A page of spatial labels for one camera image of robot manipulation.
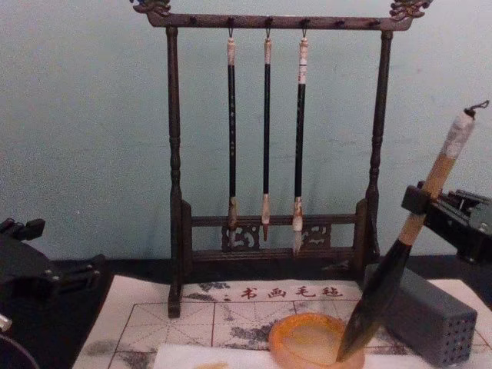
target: calligraphy felt mat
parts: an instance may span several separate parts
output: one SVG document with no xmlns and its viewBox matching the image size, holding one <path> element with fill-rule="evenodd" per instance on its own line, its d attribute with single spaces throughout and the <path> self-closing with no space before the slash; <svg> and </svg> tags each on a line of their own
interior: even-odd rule
<svg viewBox="0 0 492 369">
<path fill-rule="evenodd" d="M 492 357 L 492 312 L 462 281 L 433 283 L 478 311 L 472 357 Z M 167 302 L 163 302 L 168 291 L 165 284 L 115 277 L 74 369 L 152 369 L 162 344 L 267 350 L 275 321 L 304 312 L 347 321 L 361 297 L 353 281 L 187 284 L 181 317 L 169 319 Z M 369 355 L 415 355 L 383 328 L 365 350 Z"/>
</svg>

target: ink stain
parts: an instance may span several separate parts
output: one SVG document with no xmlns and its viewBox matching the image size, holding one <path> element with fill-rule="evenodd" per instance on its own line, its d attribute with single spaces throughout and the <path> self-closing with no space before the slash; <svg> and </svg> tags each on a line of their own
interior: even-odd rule
<svg viewBox="0 0 492 369">
<path fill-rule="evenodd" d="M 250 344 L 225 344 L 223 347 L 235 348 L 238 350 L 256 350 L 256 351 L 268 351 L 268 347 L 252 347 Z"/>
<path fill-rule="evenodd" d="M 101 340 L 92 342 L 84 349 L 84 354 L 88 356 L 102 356 L 105 354 L 113 354 L 118 345 L 116 340 Z"/>
<path fill-rule="evenodd" d="M 187 296 L 184 296 L 185 298 L 192 298 L 193 300 L 199 300 L 199 301 L 210 301 L 210 302 L 215 302 L 215 300 L 211 295 L 209 294 L 198 294 L 198 293 L 193 293 L 189 294 Z"/>
<path fill-rule="evenodd" d="M 367 351 L 374 355 L 408 355 L 404 346 L 367 347 Z"/>
<path fill-rule="evenodd" d="M 224 288 L 231 288 L 231 286 L 225 282 L 199 283 L 198 286 L 205 292 L 209 292 L 211 289 L 222 290 Z"/>
<path fill-rule="evenodd" d="M 248 340 L 248 345 L 257 344 L 258 342 L 268 342 L 268 335 L 276 321 L 270 324 L 262 325 L 259 328 L 244 329 L 241 327 L 232 327 L 231 336 Z"/>
<path fill-rule="evenodd" d="M 130 369 L 152 369 L 156 352 L 120 352 L 118 356 Z"/>
<path fill-rule="evenodd" d="M 307 302 L 304 302 L 304 301 L 301 301 L 301 302 L 296 302 L 295 303 L 295 306 L 296 308 L 307 308 L 308 307 L 308 303 Z"/>
<path fill-rule="evenodd" d="M 232 316 L 231 308 L 227 304 L 223 304 L 222 307 L 224 308 L 224 320 L 233 321 L 234 317 Z"/>
</svg>

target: black brush handle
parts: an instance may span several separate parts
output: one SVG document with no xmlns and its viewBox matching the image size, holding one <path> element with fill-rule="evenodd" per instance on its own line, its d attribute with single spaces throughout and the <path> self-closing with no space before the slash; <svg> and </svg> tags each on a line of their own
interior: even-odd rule
<svg viewBox="0 0 492 369">
<path fill-rule="evenodd" d="M 302 192 L 302 144 L 304 140 L 304 100 L 306 85 L 298 85 L 298 118 L 295 135 L 295 183 L 294 196 L 301 196 Z"/>
<path fill-rule="evenodd" d="M 270 64 L 264 65 L 263 193 L 268 193 L 270 171 Z"/>
<path fill-rule="evenodd" d="M 236 93 L 234 65 L 228 65 L 229 87 L 229 197 L 236 196 Z"/>
</svg>

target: calligraphy brush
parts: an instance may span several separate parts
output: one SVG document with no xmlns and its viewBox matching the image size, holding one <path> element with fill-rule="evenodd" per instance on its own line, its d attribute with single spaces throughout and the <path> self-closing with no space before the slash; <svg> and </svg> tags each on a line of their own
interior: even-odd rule
<svg viewBox="0 0 492 369">
<path fill-rule="evenodd" d="M 268 239 L 268 225 L 270 224 L 270 195 L 268 194 L 270 162 L 270 60 L 270 29 L 267 28 L 267 38 L 264 40 L 263 206 L 261 208 L 261 223 L 263 224 L 263 239 L 265 241 Z"/>
<path fill-rule="evenodd" d="M 486 108 L 489 101 L 461 112 L 447 133 L 447 139 L 422 187 L 430 199 L 437 199 L 454 162 L 474 129 L 475 108 Z M 345 361 L 363 348 L 381 324 L 385 309 L 400 286 L 401 275 L 412 244 L 424 226 L 425 214 L 409 214 L 398 239 L 377 267 L 357 303 L 342 337 L 337 361 Z"/>
<path fill-rule="evenodd" d="M 238 227 L 238 200 L 236 199 L 236 95 L 234 85 L 234 57 L 236 44 L 229 28 L 228 39 L 228 97 L 229 97 L 229 247 L 234 247 Z"/>
<path fill-rule="evenodd" d="M 302 244 L 302 142 L 304 135 L 304 100 L 306 93 L 306 71 L 308 68 L 308 39 L 303 30 L 303 38 L 299 44 L 299 74 L 298 74 L 298 116 L 295 137 L 295 179 L 294 179 L 294 256 L 296 257 Z"/>
</svg>

